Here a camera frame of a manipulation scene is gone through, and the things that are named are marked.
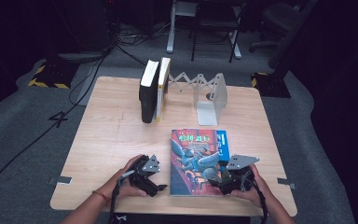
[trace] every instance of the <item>book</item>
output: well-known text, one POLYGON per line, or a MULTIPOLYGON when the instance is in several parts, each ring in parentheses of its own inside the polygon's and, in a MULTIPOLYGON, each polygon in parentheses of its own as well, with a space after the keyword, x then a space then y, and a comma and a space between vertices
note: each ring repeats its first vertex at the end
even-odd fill
POLYGON ((158 96, 156 107, 156 121, 162 120, 162 111, 164 108, 165 95, 168 92, 168 76, 170 75, 171 58, 162 57, 159 66, 158 75, 158 96))
POLYGON ((223 195, 209 180, 221 182, 229 161, 227 132, 224 130, 172 130, 172 196, 223 195))
POLYGON ((141 78, 139 86, 139 100, 141 101, 142 121, 151 123, 153 120, 158 94, 159 62, 149 60, 141 78))

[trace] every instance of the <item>colorful book cover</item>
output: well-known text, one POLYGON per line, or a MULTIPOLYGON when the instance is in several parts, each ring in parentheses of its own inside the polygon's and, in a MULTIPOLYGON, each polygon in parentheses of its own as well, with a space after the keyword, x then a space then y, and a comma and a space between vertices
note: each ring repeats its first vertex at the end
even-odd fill
POLYGON ((222 195, 208 179, 221 182, 223 164, 229 161, 224 130, 172 130, 171 195, 222 195))

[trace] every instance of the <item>wrist strap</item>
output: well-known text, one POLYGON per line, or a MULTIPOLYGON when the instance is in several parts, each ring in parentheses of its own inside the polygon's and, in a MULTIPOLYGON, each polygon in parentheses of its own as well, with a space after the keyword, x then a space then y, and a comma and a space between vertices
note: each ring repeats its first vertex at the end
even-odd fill
POLYGON ((98 190, 93 190, 92 193, 99 194, 101 197, 103 197, 103 199, 106 201, 105 206, 109 206, 110 203, 112 202, 112 199, 111 199, 111 198, 106 197, 104 194, 102 194, 102 193, 101 193, 100 191, 98 191, 98 190))

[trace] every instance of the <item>black book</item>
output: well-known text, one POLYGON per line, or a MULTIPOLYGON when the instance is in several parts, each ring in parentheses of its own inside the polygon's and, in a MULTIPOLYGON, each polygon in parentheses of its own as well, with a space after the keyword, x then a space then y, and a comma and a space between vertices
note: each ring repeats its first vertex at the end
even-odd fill
POLYGON ((158 96, 159 62, 148 61, 139 86, 142 121, 151 123, 155 114, 158 96))

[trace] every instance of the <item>human hand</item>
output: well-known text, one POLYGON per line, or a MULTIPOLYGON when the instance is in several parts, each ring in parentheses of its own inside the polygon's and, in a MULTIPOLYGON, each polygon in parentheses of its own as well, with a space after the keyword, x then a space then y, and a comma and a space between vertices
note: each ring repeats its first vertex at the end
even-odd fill
MULTIPOLYGON (((131 158, 127 164, 119 169, 105 184, 103 184, 98 191, 100 191, 101 193, 103 193, 104 195, 112 195, 113 189, 115 188, 116 184, 117 184, 117 180, 124 174, 126 173, 126 171, 132 166, 132 164, 134 162, 136 162, 140 157, 142 157, 142 154, 135 156, 133 158, 131 158)), ((123 180, 122 182, 122 186, 119 189, 119 194, 118 194, 118 198, 124 197, 124 196, 142 196, 145 197, 146 196, 146 192, 144 192, 141 189, 137 189, 133 186, 130 185, 130 181, 128 178, 126 178, 125 180, 123 180)))
MULTIPOLYGON (((269 189, 267 182, 258 173, 258 170, 255 167, 255 165, 251 164, 251 165, 249 165, 249 167, 251 168, 252 172, 254 173, 255 182, 257 183, 257 186, 259 187, 260 191, 263 192, 264 197, 266 197, 266 199, 267 198, 275 198, 273 196, 271 190, 269 189)), ((249 200, 254 206, 261 208, 260 197, 259 197, 255 187, 251 187, 251 189, 246 190, 246 191, 234 189, 231 191, 231 195, 238 197, 238 198, 243 198, 243 199, 249 200)))

